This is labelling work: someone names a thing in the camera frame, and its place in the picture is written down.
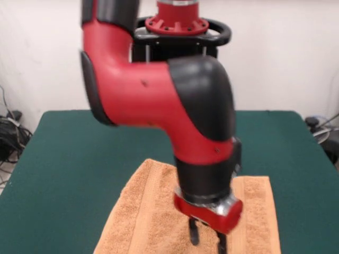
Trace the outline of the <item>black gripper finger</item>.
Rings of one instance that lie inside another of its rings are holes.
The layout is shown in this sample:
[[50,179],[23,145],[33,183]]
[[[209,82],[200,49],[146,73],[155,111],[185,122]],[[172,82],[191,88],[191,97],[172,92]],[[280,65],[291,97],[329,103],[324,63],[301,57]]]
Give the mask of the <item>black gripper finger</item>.
[[190,241],[192,245],[197,246],[199,244],[199,231],[198,227],[196,225],[196,219],[190,217],[189,218],[189,235],[190,235]]
[[218,254],[227,254],[227,237],[225,234],[217,232],[219,242],[217,244]]

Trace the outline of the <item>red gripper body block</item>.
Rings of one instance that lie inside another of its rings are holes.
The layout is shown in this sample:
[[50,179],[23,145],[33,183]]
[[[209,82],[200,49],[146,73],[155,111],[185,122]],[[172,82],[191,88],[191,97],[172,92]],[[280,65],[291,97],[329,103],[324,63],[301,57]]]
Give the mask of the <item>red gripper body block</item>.
[[174,192],[174,206],[184,215],[197,219],[223,234],[228,234],[237,226],[243,211],[243,202],[233,193],[215,205],[196,206],[184,200],[180,189]]

